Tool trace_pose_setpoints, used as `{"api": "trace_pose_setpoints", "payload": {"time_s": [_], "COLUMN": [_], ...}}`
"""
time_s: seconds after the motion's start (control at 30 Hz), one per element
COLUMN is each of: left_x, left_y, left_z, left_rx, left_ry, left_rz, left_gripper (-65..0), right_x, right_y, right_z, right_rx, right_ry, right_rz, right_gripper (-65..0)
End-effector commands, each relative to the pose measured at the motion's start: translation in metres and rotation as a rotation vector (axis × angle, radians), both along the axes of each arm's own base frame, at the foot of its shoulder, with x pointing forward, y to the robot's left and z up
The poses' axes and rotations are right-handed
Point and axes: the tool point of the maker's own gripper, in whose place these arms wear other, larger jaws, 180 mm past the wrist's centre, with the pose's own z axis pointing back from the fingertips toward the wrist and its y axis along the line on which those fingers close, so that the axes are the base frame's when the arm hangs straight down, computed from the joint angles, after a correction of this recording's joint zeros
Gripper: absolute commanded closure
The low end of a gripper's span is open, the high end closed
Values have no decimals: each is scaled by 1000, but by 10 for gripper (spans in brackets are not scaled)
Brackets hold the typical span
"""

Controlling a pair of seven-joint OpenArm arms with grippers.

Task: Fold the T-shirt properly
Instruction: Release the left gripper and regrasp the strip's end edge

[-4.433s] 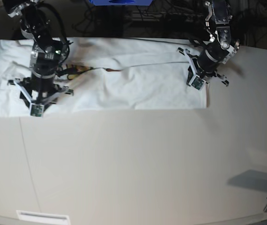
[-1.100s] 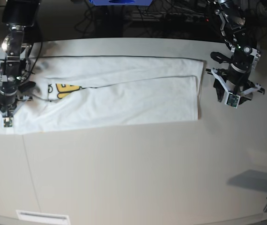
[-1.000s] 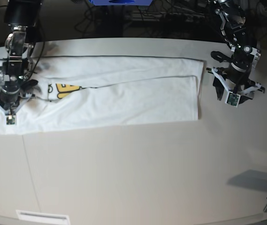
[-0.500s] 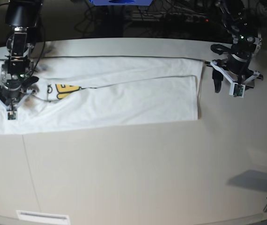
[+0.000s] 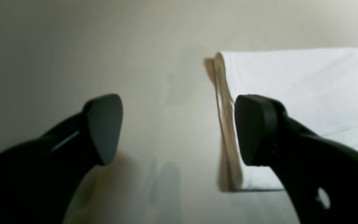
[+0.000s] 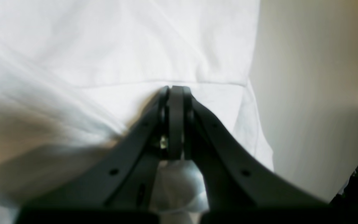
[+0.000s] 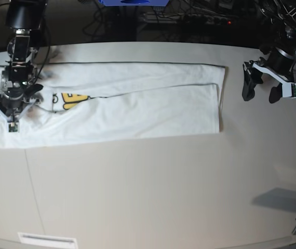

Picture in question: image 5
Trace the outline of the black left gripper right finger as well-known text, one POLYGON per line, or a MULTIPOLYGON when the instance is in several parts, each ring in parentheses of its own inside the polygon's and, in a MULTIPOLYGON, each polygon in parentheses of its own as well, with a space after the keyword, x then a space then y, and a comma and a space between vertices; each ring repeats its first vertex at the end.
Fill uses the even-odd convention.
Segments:
POLYGON ((358 151, 318 136, 260 95, 237 97, 235 123, 244 164, 273 170, 301 224, 358 224, 358 151))

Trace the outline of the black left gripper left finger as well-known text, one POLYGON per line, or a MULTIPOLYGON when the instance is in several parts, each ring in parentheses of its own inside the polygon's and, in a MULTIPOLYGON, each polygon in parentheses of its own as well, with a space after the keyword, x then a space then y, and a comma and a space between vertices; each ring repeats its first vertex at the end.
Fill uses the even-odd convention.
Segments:
POLYGON ((117 153, 119 95, 89 100, 40 137, 0 153, 0 224, 61 224, 77 188, 117 153))

